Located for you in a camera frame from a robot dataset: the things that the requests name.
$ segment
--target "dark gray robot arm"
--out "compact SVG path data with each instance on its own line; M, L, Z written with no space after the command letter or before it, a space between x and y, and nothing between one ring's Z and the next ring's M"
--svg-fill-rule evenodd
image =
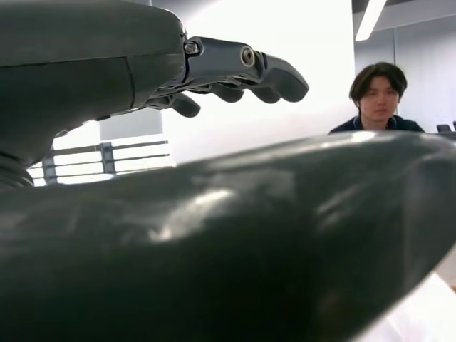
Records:
M186 90L234 102L249 89L267 103L307 92L287 62L188 39L171 12L123 1L2 2L0 31L8 32L0 35L0 165L38 162L54 137L88 120L147 106L194 116L199 107Z

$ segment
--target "ceiling light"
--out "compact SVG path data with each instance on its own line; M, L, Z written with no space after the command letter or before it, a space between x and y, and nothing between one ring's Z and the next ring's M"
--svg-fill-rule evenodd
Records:
M387 0L370 0L364 12L355 40L365 41L369 39L386 2Z

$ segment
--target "railing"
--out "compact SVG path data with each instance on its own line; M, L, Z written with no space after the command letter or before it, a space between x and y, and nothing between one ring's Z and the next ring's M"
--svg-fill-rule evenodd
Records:
M29 169L36 186L107 180L114 175L172 167L168 141L99 145L52 150Z

